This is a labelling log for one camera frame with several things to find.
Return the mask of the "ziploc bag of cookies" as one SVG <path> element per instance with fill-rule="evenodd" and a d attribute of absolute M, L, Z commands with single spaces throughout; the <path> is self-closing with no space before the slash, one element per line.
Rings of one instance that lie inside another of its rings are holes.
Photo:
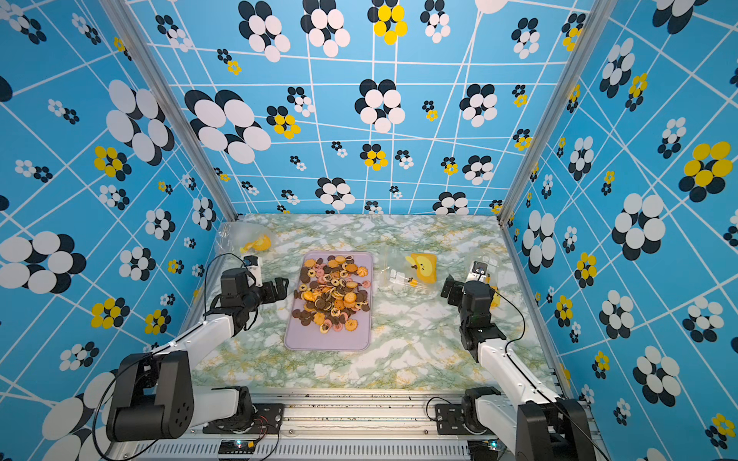
<path fill-rule="evenodd" d="M 268 251 L 274 240 L 273 232 L 265 226 L 236 221 L 220 226 L 215 243 L 221 254 L 253 255 Z"/>
<path fill-rule="evenodd" d="M 431 291 L 438 283 L 438 257 L 430 253 L 393 253 L 384 279 L 392 290 Z"/>
<path fill-rule="evenodd" d="M 495 291 L 490 303 L 491 311 L 497 309 L 501 305 L 502 300 L 498 294 L 499 269 L 499 259 L 495 255 L 484 254 L 468 257 L 468 272 L 465 280 L 467 282 L 472 282 L 472 280 L 483 282 Z"/>

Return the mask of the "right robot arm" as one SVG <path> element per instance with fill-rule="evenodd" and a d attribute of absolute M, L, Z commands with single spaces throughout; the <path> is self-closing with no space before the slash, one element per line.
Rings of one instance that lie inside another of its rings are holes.
<path fill-rule="evenodd" d="M 497 385 L 465 391 L 461 409 L 472 433 L 491 432 L 516 460 L 595 460 L 587 413 L 536 378 L 492 321 L 496 290 L 481 280 L 448 277 L 440 296 L 459 312 L 462 347 Z"/>

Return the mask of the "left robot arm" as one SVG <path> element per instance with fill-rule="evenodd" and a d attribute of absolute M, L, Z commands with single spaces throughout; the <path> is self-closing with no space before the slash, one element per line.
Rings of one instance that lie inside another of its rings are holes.
<path fill-rule="evenodd" d="M 205 318 L 172 342 L 122 360 L 106 422 L 113 442 L 181 437 L 207 424 L 224 431 L 255 426 L 256 409 L 246 387 L 195 387 L 192 368 L 222 343 L 254 326 L 259 308 L 286 299 L 289 280 L 261 279 L 257 266 L 226 270 L 221 292 Z"/>

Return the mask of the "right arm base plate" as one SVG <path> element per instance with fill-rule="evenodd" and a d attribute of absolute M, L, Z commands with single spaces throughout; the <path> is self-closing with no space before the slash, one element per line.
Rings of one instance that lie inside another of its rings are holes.
<path fill-rule="evenodd" d="M 470 410 L 463 405 L 438 403 L 432 418 L 439 435 L 514 437 L 517 430 L 516 410 L 499 400 L 478 400 Z"/>

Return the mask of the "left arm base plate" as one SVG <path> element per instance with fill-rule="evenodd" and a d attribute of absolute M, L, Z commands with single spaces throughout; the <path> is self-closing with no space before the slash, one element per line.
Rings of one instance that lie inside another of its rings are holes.
<path fill-rule="evenodd" d="M 284 420 L 282 403 L 256 403 L 252 406 L 251 419 L 232 417 L 225 423 L 207 423 L 202 431 L 205 434 L 250 434 L 250 435 L 277 435 L 280 433 Z"/>

